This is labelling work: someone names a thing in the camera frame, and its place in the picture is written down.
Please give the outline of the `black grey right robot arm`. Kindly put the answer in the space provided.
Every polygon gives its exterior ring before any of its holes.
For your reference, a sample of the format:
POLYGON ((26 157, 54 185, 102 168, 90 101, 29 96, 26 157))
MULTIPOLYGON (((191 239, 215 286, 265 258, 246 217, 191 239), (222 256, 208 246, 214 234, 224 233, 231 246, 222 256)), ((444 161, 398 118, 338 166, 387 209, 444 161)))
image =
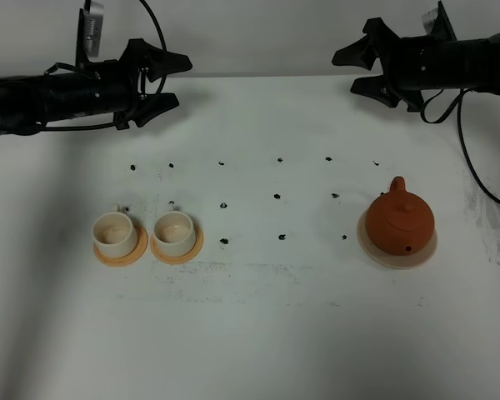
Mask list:
POLYGON ((365 34, 355 43, 335 52, 335 66, 370 71, 375 61, 382 74, 358 78, 351 92, 395 108, 407 104, 419 113, 423 90, 472 89, 500 95, 500 35, 458 40, 449 21, 437 18, 429 34, 399 37, 380 18, 370 18, 365 34))

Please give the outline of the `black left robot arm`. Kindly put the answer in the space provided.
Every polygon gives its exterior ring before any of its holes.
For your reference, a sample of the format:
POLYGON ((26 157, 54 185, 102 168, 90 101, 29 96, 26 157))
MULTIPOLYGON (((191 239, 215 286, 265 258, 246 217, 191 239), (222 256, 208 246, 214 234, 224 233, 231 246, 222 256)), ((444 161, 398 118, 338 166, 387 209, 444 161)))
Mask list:
POLYGON ((188 56, 128 41, 119 59, 91 62, 81 45, 73 65, 58 62, 40 76, 0 78, 0 136, 58 132, 58 121, 111 114, 112 121, 74 126, 74 132, 141 128, 179 105, 170 92, 147 93, 147 83, 193 67, 188 56))

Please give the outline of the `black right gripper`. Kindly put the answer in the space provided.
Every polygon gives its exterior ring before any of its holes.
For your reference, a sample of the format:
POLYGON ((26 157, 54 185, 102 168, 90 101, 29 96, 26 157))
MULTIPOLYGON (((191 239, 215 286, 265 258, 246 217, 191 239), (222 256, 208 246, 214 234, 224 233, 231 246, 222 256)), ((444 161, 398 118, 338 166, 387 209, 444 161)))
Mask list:
POLYGON ((400 38, 380 17, 369 18, 362 32, 361 39, 334 53, 332 65, 372 71, 378 59, 384 76, 359 77, 350 93, 389 108, 395 108, 402 100, 410 113, 418 113, 424 104, 423 90, 467 86, 464 41, 400 38))

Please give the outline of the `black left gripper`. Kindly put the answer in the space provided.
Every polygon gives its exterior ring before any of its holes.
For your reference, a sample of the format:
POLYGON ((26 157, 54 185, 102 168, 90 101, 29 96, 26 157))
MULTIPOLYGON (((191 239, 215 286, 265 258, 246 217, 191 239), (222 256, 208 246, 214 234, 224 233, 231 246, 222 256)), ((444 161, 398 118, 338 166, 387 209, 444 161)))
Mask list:
POLYGON ((149 94, 141 99, 138 81, 147 69, 150 83, 193 68, 188 56, 168 52, 145 42, 130 39, 117 60, 75 67, 58 62, 42 75, 41 96, 44 104, 42 124, 67 119, 112 114, 112 121, 81 126, 81 130, 138 128, 179 106, 174 93, 149 94))

